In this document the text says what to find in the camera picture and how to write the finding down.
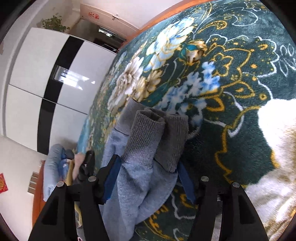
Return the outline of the red wall decoration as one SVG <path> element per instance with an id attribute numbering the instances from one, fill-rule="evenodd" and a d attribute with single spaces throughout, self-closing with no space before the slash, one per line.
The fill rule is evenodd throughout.
<path id="1" fill-rule="evenodd" d="M 8 191 L 3 173 L 0 173 L 0 193 Z"/>

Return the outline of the white and black wardrobe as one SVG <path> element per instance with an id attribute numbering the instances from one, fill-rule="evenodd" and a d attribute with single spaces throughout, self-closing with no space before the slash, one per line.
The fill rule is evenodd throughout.
<path id="1" fill-rule="evenodd" d="M 12 63 L 6 136 L 41 154 L 54 144 L 74 148 L 114 58 L 78 37 L 31 28 Z"/>

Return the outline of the beige pink knit garment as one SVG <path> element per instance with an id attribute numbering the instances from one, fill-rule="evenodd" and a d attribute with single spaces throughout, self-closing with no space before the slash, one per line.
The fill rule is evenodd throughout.
<path id="1" fill-rule="evenodd" d="M 77 153 L 74 156 L 74 168 L 72 172 L 72 179 L 75 180 L 78 177 L 79 168 L 84 162 L 85 154 L 83 153 Z"/>

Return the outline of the pink room door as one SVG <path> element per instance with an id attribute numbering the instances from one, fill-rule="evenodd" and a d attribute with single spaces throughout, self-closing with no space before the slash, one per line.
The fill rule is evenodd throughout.
<path id="1" fill-rule="evenodd" d="M 137 27 L 122 20 L 120 17 L 88 4 L 80 4 L 80 16 L 82 19 L 108 29 L 124 38 L 127 38 L 138 31 Z"/>

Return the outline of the grey-blue knit sweater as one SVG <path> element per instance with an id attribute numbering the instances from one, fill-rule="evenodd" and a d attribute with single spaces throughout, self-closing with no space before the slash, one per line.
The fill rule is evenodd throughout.
<path id="1" fill-rule="evenodd" d="M 102 158 L 122 158 L 111 198 L 100 206 L 110 240 L 129 240 L 134 228 L 168 199 L 188 138 L 188 118 L 128 101 L 109 134 Z"/>

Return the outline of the dark navy garment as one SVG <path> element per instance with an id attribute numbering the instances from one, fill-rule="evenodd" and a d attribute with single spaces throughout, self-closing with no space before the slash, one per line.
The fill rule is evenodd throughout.
<path id="1" fill-rule="evenodd" d="M 61 154 L 61 158 L 62 158 L 62 160 L 63 159 L 73 160 L 74 159 L 74 153 L 70 149 L 63 149 L 62 154 Z"/>

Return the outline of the mustard yellow fuzzy garment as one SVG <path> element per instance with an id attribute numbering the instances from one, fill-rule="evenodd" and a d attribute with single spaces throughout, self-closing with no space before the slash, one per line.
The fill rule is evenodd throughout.
<path id="1" fill-rule="evenodd" d="M 71 160 L 69 162 L 68 173 L 67 173 L 67 176 L 66 176 L 66 179 L 65 179 L 65 183 L 67 184 L 67 186 L 70 186 L 73 183 L 74 166 L 75 166 L 75 161 Z"/>

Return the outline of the folded floral patterned bedding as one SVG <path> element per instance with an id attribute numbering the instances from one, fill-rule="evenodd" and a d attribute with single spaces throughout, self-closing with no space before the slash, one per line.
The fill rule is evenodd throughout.
<path id="1" fill-rule="evenodd" d="M 67 178 L 68 170 L 69 170 L 69 160 L 62 159 L 58 164 L 58 173 L 61 181 Z"/>

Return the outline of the orange wooden bed frame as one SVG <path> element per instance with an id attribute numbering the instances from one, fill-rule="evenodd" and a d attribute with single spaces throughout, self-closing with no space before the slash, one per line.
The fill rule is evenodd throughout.
<path id="1" fill-rule="evenodd" d="M 208 0 L 194 0 L 194 1 L 181 1 L 168 9 L 164 10 L 160 14 L 156 15 L 154 18 L 149 20 L 146 24 L 144 24 L 143 27 L 140 27 L 139 30 L 137 30 L 134 34 L 129 35 L 126 39 L 127 41 L 123 43 L 122 46 L 126 45 L 129 41 L 131 41 L 133 38 L 138 36 L 140 33 L 144 32 L 148 28 L 151 28 L 152 26 L 156 25 L 157 23 L 177 14 L 185 9 L 188 9 L 192 6 L 196 6 L 202 3 L 206 3 Z M 40 170 L 38 174 L 38 179 L 36 183 L 36 190 L 34 194 L 34 200 L 33 200 L 33 211 L 32 211 L 32 226 L 37 221 L 37 218 L 42 210 L 42 208 L 45 205 L 45 202 L 43 201 L 43 176 L 44 176 L 44 160 L 40 161 Z"/>

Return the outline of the teal floral bed blanket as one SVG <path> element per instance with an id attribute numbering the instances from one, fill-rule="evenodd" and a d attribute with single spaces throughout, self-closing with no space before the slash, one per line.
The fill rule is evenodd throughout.
<path id="1" fill-rule="evenodd" d="M 106 204 L 121 168 L 102 158 L 129 100 L 188 118 L 178 161 L 191 178 L 238 182 L 268 240 L 295 229 L 295 43 L 264 1 L 209 1 L 159 22 L 118 53 L 78 141 L 110 169 Z M 100 211 L 83 214 L 86 240 L 110 240 Z M 129 240 L 188 240 L 197 207 L 177 176 L 165 203 Z"/>

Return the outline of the folded light blue quilt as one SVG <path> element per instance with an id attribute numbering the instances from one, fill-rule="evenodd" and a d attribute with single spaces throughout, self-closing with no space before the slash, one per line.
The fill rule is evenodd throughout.
<path id="1" fill-rule="evenodd" d="M 44 163 L 43 200 L 46 202 L 60 181 L 59 166 L 65 149 L 60 144 L 54 144 L 48 152 Z"/>

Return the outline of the green potted plant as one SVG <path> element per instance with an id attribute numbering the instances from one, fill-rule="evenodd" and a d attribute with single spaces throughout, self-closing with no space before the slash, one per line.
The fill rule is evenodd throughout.
<path id="1" fill-rule="evenodd" d="M 42 19 L 41 26 L 44 29 L 54 30 L 62 33 L 64 33 L 67 30 L 70 30 L 69 27 L 62 24 L 62 16 L 60 15 L 53 15 L 51 18 L 45 20 Z"/>

